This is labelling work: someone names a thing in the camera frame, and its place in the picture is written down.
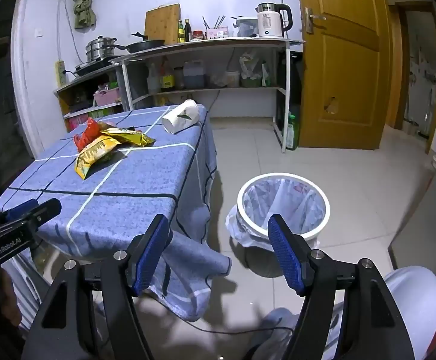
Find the wooden cutting board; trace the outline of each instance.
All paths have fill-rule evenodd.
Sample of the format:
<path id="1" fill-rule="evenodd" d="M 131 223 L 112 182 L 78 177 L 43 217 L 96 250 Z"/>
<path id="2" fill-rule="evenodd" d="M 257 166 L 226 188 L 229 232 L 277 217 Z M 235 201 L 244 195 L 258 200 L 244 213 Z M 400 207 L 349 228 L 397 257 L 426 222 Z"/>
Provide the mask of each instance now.
<path id="1" fill-rule="evenodd" d="M 164 39 L 164 44 L 178 43 L 179 4 L 167 5 L 147 11 L 144 34 L 149 40 Z"/>

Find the trash can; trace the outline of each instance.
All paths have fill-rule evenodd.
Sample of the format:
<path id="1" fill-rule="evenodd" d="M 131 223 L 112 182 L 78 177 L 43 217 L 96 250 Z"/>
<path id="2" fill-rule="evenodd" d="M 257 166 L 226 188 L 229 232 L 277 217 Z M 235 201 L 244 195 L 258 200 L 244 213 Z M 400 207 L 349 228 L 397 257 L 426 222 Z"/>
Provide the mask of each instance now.
<path id="1" fill-rule="evenodd" d="M 273 214 L 281 214 L 291 232 L 316 249 L 318 235 L 330 217 L 330 203 L 310 180 L 291 173 L 268 173 L 243 185 L 226 217 L 226 227 L 244 247 L 273 251 L 267 230 Z"/>

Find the yellow snack bag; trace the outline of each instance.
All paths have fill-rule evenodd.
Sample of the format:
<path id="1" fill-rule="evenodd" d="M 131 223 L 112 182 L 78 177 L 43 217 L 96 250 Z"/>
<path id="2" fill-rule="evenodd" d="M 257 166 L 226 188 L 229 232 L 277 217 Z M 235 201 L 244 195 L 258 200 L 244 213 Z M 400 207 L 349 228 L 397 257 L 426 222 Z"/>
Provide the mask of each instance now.
<path id="1" fill-rule="evenodd" d="M 112 151 L 116 145 L 119 145 L 116 139 L 107 135 L 100 135 L 79 153 L 74 164 L 74 170 L 84 180 L 91 165 Z"/>
<path id="2" fill-rule="evenodd" d="M 123 130 L 117 127 L 110 127 L 100 131 L 102 134 L 116 138 L 121 143 L 130 142 L 138 146 L 146 146 L 153 143 L 156 139 L 144 135 L 140 130 Z"/>

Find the white kettle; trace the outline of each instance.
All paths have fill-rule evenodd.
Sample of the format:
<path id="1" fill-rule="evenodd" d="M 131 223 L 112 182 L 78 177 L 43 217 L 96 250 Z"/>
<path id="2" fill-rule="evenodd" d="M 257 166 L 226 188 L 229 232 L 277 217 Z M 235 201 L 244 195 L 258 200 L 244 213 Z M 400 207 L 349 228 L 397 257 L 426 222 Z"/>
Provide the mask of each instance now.
<path id="1" fill-rule="evenodd" d="M 286 4 L 261 3 L 255 8 L 258 12 L 258 34 L 260 38 L 284 38 L 284 32 L 293 26 L 291 8 Z M 288 25 L 283 27 L 280 11 L 288 14 Z"/>

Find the tiled floor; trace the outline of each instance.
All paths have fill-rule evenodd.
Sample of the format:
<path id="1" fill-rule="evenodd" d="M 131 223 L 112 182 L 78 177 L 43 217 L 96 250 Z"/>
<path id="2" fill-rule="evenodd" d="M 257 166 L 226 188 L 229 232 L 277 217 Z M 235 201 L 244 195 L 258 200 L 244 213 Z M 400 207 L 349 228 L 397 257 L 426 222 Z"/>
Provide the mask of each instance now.
<path id="1" fill-rule="evenodd" d="M 212 283 L 204 318 L 181 321 L 152 298 L 137 300 L 140 320 L 156 358 L 241 359 L 247 334 L 269 311 L 286 307 L 298 313 L 302 299 L 283 276 L 265 278 L 243 264 L 243 250 L 230 240 L 224 220 L 241 186 L 269 172 L 289 172 L 316 183 L 327 195 L 331 216 L 320 233 L 320 249 L 332 258 L 355 263 L 371 258 L 385 275 L 392 266 L 387 247 L 431 172 L 424 143 L 386 127 L 379 150 L 299 148 L 281 154 L 266 122 L 229 126 L 214 122 L 218 171 L 212 187 L 210 246 L 233 259 L 229 276 Z M 336 300 L 343 294 L 337 293 Z"/>

